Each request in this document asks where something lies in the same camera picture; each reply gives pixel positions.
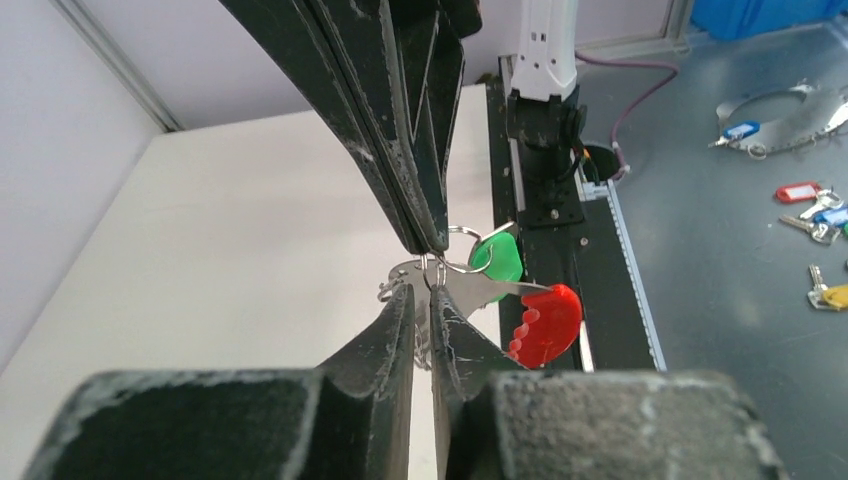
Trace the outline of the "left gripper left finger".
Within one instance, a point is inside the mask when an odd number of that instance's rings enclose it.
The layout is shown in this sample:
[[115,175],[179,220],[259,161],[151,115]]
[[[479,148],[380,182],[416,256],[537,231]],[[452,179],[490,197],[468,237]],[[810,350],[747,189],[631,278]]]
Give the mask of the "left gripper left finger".
[[411,287],[312,369],[127,370],[88,378],[28,479],[404,479]]

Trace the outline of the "metal keyring holder red handle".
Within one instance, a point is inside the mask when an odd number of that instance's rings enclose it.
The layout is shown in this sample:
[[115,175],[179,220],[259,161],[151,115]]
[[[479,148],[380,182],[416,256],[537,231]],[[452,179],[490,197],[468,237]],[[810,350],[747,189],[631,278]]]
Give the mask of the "metal keyring holder red handle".
[[432,369],[430,289],[445,286],[467,326],[483,341],[493,341],[469,322],[476,311],[495,304],[504,296],[519,301],[519,325],[509,335],[507,345],[494,347],[521,366],[535,369],[562,355],[578,339],[583,307],[578,295],[564,284],[543,286],[535,283],[494,280],[479,273],[459,273],[439,261],[409,260],[393,267],[388,280],[380,285],[378,300],[386,302],[403,285],[414,288],[416,299],[415,363]]

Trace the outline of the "green tag key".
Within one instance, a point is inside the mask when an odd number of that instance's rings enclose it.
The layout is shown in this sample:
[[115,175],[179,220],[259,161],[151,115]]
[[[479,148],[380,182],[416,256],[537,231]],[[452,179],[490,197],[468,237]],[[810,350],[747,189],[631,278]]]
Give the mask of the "green tag key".
[[522,278],[524,265],[518,248],[520,228],[515,221],[510,220],[486,235],[460,225],[450,225],[448,231],[475,239],[468,264],[444,262],[448,271],[461,275],[482,273],[501,282],[517,282]]

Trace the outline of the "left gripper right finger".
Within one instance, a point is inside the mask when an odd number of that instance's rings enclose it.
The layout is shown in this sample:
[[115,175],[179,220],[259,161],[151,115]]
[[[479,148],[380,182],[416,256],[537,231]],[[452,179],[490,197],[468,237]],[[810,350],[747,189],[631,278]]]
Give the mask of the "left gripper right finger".
[[529,371],[430,295],[442,479],[781,479],[753,402],[709,371]]

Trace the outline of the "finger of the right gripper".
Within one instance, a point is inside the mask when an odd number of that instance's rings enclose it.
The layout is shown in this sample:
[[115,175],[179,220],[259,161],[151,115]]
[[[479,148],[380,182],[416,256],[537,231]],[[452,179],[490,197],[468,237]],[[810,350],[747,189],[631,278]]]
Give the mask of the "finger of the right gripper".
[[314,1],[402,206],[428,251],[449,245],[446,173],[477,1]]
[[423,234],[402,206],[400,186],[377,147],[370,122],[340,64],[337,45],[313,1],[224,1],[222,5],[286,74],[353,158],[371,193],[411,254],[428,251]]

